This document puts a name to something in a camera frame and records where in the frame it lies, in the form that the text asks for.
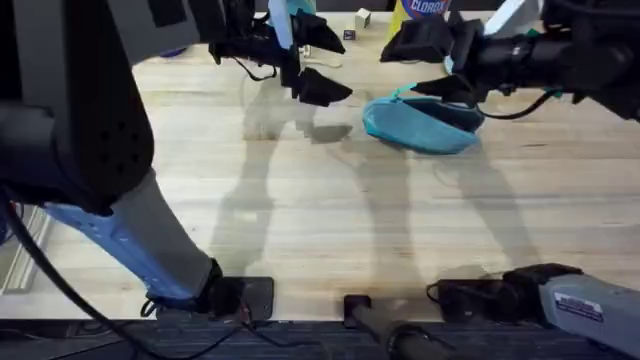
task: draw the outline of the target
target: clorox label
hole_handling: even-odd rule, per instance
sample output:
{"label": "clorox label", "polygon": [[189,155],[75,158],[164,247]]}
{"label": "clorox label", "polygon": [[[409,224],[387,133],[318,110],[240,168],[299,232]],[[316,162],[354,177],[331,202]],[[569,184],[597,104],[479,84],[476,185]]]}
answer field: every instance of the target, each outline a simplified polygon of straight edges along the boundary
{"label": "clorox label", "polygon": [[449,4],[451,0],[402,0],[404,11],[412,19],[431,14],[443,14],[449,8]]}

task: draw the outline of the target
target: blue cloth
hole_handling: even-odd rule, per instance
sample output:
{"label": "blue cloth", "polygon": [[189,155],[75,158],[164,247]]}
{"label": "blue cloth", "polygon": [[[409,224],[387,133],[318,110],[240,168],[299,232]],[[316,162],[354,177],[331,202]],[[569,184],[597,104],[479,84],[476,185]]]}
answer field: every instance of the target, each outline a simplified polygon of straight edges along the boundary
{"label": "blue cloth", "polygon": [[475,131],[484,122],[478,111],[432,97],[399,97],[411,87],[365,106],[369,135],[432,154],[457,154],[478,142]]}

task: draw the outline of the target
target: wire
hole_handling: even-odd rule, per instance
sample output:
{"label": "wire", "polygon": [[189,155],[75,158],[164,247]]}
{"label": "wire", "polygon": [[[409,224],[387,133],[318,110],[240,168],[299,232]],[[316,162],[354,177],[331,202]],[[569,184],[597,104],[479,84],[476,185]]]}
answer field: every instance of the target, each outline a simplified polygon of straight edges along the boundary
{"label": "wire", "polygon": [[278,70],[276,69],[275,66],[272,66],[273,73],[271,75],[267,75],[267,76],[263,76],[263,77],[257,77],[251,72],[251,70],[249,70],[249,68],[247,68],[240,60],[238,60],[238,58],[233,57],[233,56],[231,58],[233,60],[235,60],[238,63],[238,65],[240,65],[240,67],[244,69],[244,71],[247,72],[247,74],[249,75],[249,77],[253,81],[264,81],[264,80],[272,79],[272,78],[275,78],[276,76],[278,76]]}
{"label": "wire", "polygon": [[144,302],[144,304],[142,305],[142,308],[140,308],[140,317],[144,317],[147,318],[149,316],[151,316],[151,314],[153,314],[154,311],[156,311],[156,309],[158,308],[157,304],[153,304],[151,305],[151,299],[147,299],[147,301]]}
{"label": "wire", "polygon": [[433,301],[435,304],[440,305],[440,300],[436,299],[431,294],[431,290],[436,288],[437,286],[438,286],[438,283],[433,283],[433,284],[427,286],[427,297],[429,298],[429,300]]}
{"label": "wire", "polygon": [[386,344],[384,345],[384,348],[387,351],[387,354],[390,355],[390,358],[394,359],[394,358],[402,358],[402,356],[397,356],[396,355],[396,351],[398,350],[398,342],[399,340],[401,340],[402,338],[405,338],[407,336],[417,336],[419,338],[421,338],[422,340],[432,343],[432,342],[437,342],[440,345],[442,345],[443,347],[447,348],[449,351],[455,351],[456,347],[449,344],[448,342],[440,339],[439,337],[436,337],[434,335],[432,335],[431,333],[429,333],[428,331],[426,331],[425,329],[423,329],[421,326],[419,325],[412,325],[412,324],[404,324],[404,325],[399,325],[397,327],[395,327],[395,329],[393,329],[391,331],[391,333],[388,335]]}
{"label": "wire", "polygon": [[87,357],[84,356],[84,355],[91,355],[91,353],[93,351],[95,351],[95,350],[110,348],[112,346],[115,346],[115,345],[123,343],[123,342],[125,342],[125,341],[122,340],[122,339],[117,339],[115,341],[103,343],[103,344],[92,346],[92,347],[89,347],[89,348],[82,348],[82,349],[79,349],[77,351],[72,351],[70,353],[61,354],[61,355],[55,355],[55,357],[47,358],[47,360],[63,360],[63,359],[64,360],[71,360],[71,359],[79,359],[79,358],[86,359]]}
{"label": "wire", "polygon": [[333,355],[331,354],[331,349],[329,349],[329,347],[323,343],[322,341],[319,340],[302,340],[302,341],[292,341],[292,342],[280,342],[277,340],[274,340],[270,337],[268,337],[267,335],[259,332],[258,330],[256,330],[252,324],[247,324],[247,323],[242,323],[242,326],[247,329],[247,331],[249,331],[249,333],[251,333],[253,336],[261,339],[264,342],[267,342],[275,347],[278,348],[297,348],[297,347],[301,347],[301,346],[319,346],[322,348],[322,351],[324,351],[325,354],[325,359],[326,360],[331,360],[333,359]]}
{"label": "wire", "polygon": [[481,298],[483,300],[493,301],[493,300],[497,299],[497,297],[495,295],[488,295],[488,294],[483,293],[481,291],[478,291],[478,290],[475,290],[475,289],[472,289],[472,288],[468,288],[468,287],[465,287],[465,286],[461,286],[461,285],[447,285],[447,287],[450,288],[450,289],[458,290],[458,291],[463,292],[463,293],[465,293],[467,295],[479,297],[479,298]]}
{"label": "wire", "polygon": [[508,115],[493,115],[493,114],[487,114],[484,111],[482,111],[482,109],[480,109],[480,106],[476,106],[476,109],[478,110],[478,112],[480,114],[482,114],[484,117],[488,117],[491,119],[497,119],[497,120],[516,120],[516,119],[520,119],[521,117],[525,117],[527,115],[530,115],[531,113],[533,113],[534,111],[538,110],[538,108],[542,105],[544,105],[544,103],[546,103],[549,99],[551,99],[558,91],[557,90],[548,90],[547,92],[545,92],[544,94],[542,94],[542,96],[540,96],[538,98],[538,100],[536,100],[533,104],[531,104],[528,108],[517,112],[515,114],[508,114]]}
{"label": "wire", "polygon": [[603,10],[603,9],[594,9],[584,5],[578,5],[568,0],[553,0],[553,3],[556,5],[563,7],[567,10],[573,11],[575,13],[579,13],[582,15],[593,16],[593,17],[617,17],[617,18],[627,18],[627,19],[639,19],[640,12],[633,10]]}
{"label": "wire", "polygon": [[[122,322],[121,324],[118,324],[118,326],[123,328],[123,327],[127,327],[129,325],[132,325],[134,323],[135,323],[135,321],[133,321],[133,320],[127,320],[127,321]],[[78,334],[78,330],[76,330],[76,334],[75,335],[67,336],[67,337],[65,337],[65,339],[95,338],[95,337],[108,335],[108,334],[111,334],[113,332],[110,329],[101,330],[101,329],[104,329],[104,328],[105,328],[104,325],[100,325],[96,329],[89,329],[89,328],[87,328],[87,326],[83,322],[82,325],[80,325],[80,330],[88,332],[88,334]]]}
{"label": "wire", "polygon": [[0,188],[0,215],[2,215],[11,229],[13,233],[16,235],[18,241],[22,244],[22,247],[29,253],[34,263],[38,265],[40,270],[51,280],[51,282],[76,306],[78,306],[82,311],[84,311],[87,315],[91,316],[93,319],[98,321],[100,324],[106,326],[113,333],[120,336],[123,340],[127,341],[134,349],[134,351],[142,352],[154,359],[158,360],[193,360],[196,359],[205,353],[213,350],[218,345],[222,344],[224,341],[229,339],[231,336],[235,335],[238,331],[242,329],[242,327],[238,326],[232,329],[225,336],[207,346],[205,349],[186,357],[169,357],[160,355],[140,342],[140,340],[131,336],[124,329],[120,328],[116,325],[112,320],[104,316],[100,311],[96,310],[91,304],[89,304],[80,294],[78,294],[69,283],[60,275],[60,273],[56,270],[56,268],[51,264],[46,255],[40,250],[38,245],[35,243],[31,234],[24,226],[16,210],[11,205],[11,201],[6,193],[4,188]]}

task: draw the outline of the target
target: light wood surface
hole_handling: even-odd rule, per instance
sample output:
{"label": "light wood surface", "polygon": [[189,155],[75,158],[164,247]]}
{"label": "light wood surface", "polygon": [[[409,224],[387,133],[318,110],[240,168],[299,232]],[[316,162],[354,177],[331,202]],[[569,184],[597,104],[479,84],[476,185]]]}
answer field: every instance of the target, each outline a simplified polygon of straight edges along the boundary
{"label": "light wood surface", "polygon": [[[326,14],[336,32],[347,16]],[[457,156],[381,144],[364,133],[362,107],[442,76],[436,65],[378,63],[388,20],[373,14],[345,42],[341,68],[317,66],[354,89],[329,108],[254,83],[232,61],[215,66],[205,47],[134,69],[159,183],[193,240],[228,275],[273,276],[276,319],[338,319],[349,293],[434,319],[424,289],[436,279],[551,261],[640,289],[640,125],[563,99],[488,121],[482,145]],[[539,94],[492,96],[484,108],[521,110]],[[57,226],[46,251],[100,310],[137,317],[142,284],[96,245]],[[39,274],[30,294],[0,297],[0,317],[86,316]]]}

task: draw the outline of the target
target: white box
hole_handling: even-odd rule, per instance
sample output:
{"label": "white box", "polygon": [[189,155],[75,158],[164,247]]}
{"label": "white box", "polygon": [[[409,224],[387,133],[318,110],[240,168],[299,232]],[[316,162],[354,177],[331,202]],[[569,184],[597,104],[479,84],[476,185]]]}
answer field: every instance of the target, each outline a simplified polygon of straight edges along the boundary
{"label": "white box", "polygon": [[371,11],[364,8],[358,10],[355,16],[355,20],[357,30],[366,28],[367,26],[369,26],[369,22],[371,22]]}

